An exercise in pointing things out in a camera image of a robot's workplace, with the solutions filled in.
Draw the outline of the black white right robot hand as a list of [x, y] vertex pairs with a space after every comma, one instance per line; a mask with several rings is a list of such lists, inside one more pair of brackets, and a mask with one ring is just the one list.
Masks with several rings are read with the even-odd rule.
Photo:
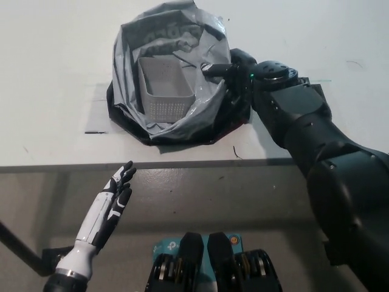
[[286, 64], [267, 60], [257, 62], [241, 49], [230, 50], [229, 64], [202, 63], [205, 78], [225, 80], [228, 90], [242, 97], [254, 98], [261, 92], [273, 92], [301, 83], [298, 71]]

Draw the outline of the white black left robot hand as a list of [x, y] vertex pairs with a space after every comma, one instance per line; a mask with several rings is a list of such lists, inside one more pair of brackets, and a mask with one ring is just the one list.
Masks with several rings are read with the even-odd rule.
[[130, 180], [136, 168], [129, 161], [121, 166], [97, 194], [75, 239], [74, 247], [58, 263], [55, 272], [89, 281], [93, 258], [112, 235], [132, 194]]

